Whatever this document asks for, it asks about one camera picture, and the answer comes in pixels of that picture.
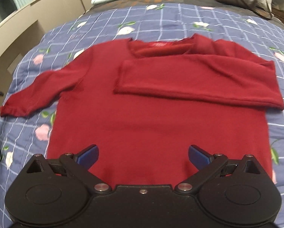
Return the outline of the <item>red long sleeve sweater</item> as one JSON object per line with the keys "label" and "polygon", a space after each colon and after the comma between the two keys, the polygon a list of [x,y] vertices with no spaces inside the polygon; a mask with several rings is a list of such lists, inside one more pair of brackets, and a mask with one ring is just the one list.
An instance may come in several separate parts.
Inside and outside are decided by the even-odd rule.
{"label": "red long sleeve sweater", "polygon": [[113,40],[40,74],[0,108],[27,117],[57,102],[47,155],[95,144],[92,173],[110,185],[172,184],[195,172],[188,148],[272,161],[266,110],[284,109],[273,61],[194,34],[175,42]]}

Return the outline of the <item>wooden nightstand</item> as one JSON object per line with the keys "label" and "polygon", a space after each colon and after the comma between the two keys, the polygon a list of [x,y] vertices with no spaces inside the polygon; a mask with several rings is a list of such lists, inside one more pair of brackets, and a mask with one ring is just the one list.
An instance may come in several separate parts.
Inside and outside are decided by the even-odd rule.
{"label": "wooden nightstand", "polygon": [[272,14],[279,19],[280,21],[282,21],[282,23],[284,24],[284,11],[282,10],[278,10],[276,8],[272,8],[271,9]]}

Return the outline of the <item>blue checkered floral quilt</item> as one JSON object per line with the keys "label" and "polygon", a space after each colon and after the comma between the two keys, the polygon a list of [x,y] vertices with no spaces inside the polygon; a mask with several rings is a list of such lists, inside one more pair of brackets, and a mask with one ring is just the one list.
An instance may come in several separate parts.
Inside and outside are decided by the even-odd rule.
{"label": "blue checkered floral quilt", "polygon": [[[284,100],[284,27],[230,9],[180,3],[91,10],[50,30],[20,61],[6,95],[24,89],[46,70],[63,67],[94,44],[127,37],[174,41],[194,33],[240,43],[258,56],[273,60]],[[33,154],[47,151],[55,110],[52,105],[32,118],[0,118],[0,227],[11,225],[4,205],[8,187]],[[274,176],[282,196],[276,222],[284,227],[284,111],[268,112],[267,121]]]}

